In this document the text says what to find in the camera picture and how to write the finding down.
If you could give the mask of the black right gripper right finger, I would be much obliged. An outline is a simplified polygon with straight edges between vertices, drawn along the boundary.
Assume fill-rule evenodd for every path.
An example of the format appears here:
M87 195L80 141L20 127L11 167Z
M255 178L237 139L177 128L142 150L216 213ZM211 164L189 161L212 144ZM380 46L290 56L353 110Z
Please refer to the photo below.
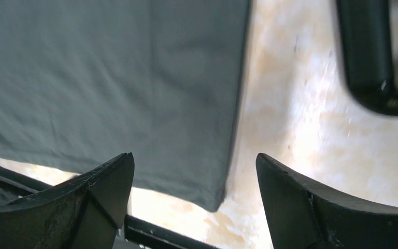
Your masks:
M267 154L255 164L274 248L398 248L398 207L336 190Z

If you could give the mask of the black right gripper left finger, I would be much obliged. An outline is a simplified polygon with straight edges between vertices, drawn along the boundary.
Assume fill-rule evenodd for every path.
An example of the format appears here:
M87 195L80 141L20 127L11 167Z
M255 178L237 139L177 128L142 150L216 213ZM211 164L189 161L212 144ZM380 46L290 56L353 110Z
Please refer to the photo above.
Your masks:
M112 248L134 176L132 154L0 205L0 248Z

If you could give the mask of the dark grey t-shirt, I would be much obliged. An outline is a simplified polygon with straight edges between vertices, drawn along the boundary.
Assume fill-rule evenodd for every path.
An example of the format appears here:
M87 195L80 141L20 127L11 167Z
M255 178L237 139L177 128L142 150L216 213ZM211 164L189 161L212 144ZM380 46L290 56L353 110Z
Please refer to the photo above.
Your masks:
M0 1L0 158L215 212L225 197L250 1Z

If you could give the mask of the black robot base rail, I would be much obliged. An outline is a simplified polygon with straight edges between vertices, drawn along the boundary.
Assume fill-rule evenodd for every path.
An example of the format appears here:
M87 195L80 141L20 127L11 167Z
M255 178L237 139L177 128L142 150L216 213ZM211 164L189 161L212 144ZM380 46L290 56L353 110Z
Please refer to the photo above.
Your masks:
M131 154L55 186L0 167L0 248L208 248L130 216L133 176Z

